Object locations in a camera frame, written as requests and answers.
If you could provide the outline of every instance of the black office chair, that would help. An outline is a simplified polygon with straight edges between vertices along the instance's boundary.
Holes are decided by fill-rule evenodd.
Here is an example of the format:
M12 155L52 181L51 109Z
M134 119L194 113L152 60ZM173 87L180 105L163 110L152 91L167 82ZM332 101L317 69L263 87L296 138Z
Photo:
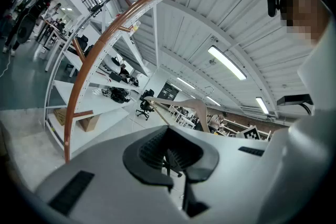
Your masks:
M154 109L151 108L151 105L144 99L147 96L154 96L154 91L152 89L150 89L149 91L145 90L143 95L140 96L140 100L142 101L141 104L140 104L140 108L142 110L136 110L136 111L140 112L137 116L144 115L146 117L146 120L148 120L148 118L149 118L149 115L146 114L146 111L148 111L148 112L153 112L154 111Z
M77 40L78 40L78 44L79 44L81 50L84 52L86 46L88 45L88 41L89 41L89 39L88 39L86 36L82 35L82 37L77 37ZM75 54L75 55L78 55L77 52L76 52L76 50L74 50L74 49L72 49L72 48L68 48L68 51L69 51L69 52L72 52L72 53ZM64 69L64 70L67 70L68 68L71 68L71 69L72 69L73 67L74 67L73 65L71 65L71 64L68 63L68 64L65 66L65 69Z

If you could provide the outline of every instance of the ceiling light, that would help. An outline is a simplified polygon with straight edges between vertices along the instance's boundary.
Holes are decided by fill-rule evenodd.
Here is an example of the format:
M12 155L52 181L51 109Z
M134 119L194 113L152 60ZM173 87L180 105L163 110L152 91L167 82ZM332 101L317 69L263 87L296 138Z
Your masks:
M209 100L211 100L211 101L213 101L216 105L219 105L219 106L221 106L220 104L218 104L215 100L213 100L212 98L210 98L209 96L207 96L207 98L209 99Z
M261 107L261 109L263 110L263 112L265 114L268 114L268 110L267 110L267 108L265 106L265 103L264 103L263 99L261 97L256 97L256 100L257 100L259 106Z
M230 69L233 74L235 74L238 79L243 80L246 79L245 74L237 67L229 58L227 58L219 49L215 46L211 46L208 50L210 54L215 56L219 61L221 61L228 69Z
M186 83L184 80L180 79L180 78L177 78L178 80L182 81L184 84L187 84L190 88L193 88L195 89L195 87L192 87L189 83Z
M176 87L174 84L170 84L171 86L173 86L174 88L177 88L179 91L182 92L182 90L179 87Z

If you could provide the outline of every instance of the white steel beam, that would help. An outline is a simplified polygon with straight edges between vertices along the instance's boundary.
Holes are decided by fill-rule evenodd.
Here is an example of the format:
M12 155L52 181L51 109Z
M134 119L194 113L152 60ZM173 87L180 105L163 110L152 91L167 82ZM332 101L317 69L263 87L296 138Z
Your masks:
M168 7L177 9L179 12L182 12L184 16L194 20L195 22L198 22L199 24L202 25L202 27L205 30L207 30L209 33L217 37L218 40L224 43L227 46L227 48L242 61L243 65L249 68L251 76L253 76L253 79L256 81L257 85L262 89L263 93L266 95L269 104L271 106L270 110L274 111L277 118L279 117L279 114L276 111L277 103L271 92L270 87L268 86L265 78L262 76L260 70L257 68L252 59L248 56L248 54L240 46L236 46L238 45L237 41L232 39L232 37L227 32L223 31L219 26L214 24L212 21L205 18L201 14L193 11L192 9L187 8L186 6L183 6L172 0L163 0L162 3L164 3Z
M155 52L156 52L156 66L159 67L159 48L158 48L158 21L156 19L156 5L153 6L152 9L152 20L153 20L153 35L154 35L154 43L155 43Z
M215 80L210 78L207 74L204 72L198 70L197 67L183 59L182 57L178 56L177 54L173 53L172 51L168 50L165 47L161 47L161 50L165 53L168 54L170 57L174 58L175 60L179 61L180 63L184 64L186 67L194 71L196 74L201 76L203 79L208 81L211 85L216 87L219 91L221 91L223 94L225 94L231 101L233 101L237 106L242 105L232 94L230 94L227 90L223 88L223 86L219 85Z

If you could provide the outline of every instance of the floor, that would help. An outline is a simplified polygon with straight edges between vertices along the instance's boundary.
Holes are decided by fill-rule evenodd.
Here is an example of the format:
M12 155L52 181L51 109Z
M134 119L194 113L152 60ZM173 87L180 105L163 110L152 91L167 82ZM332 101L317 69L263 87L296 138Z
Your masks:
M0 40L0 50L4 41ZM31 191L47 175L65 163L62 150L43 126L43 107L50 72L44 71L47 61L36 54L38 46L32 41L21 45L16 56L11 57L9 69L0 78L0 83L5 85L0 89L0 128L17 173ZM7 61L8 54L0 54L0 72L5 69ZM64 71L65 65L66 61L62 62L56 79L73 82L76 78L69 78L71 70ZM50 105L62 104L63 100L57 90L53 90ZM74 152L72 156L96 143L165 124L156 112L150 113L148 121L144 116L137 117L135 110L139 108L139 102L127 106L125 109L130 112L128 117ZM159 111L171 124L176 124L168 111L162 108ZM183 194L185 177L178 178L174 172L171 172L171 177L175 182L171 197L181 208L180 196Z

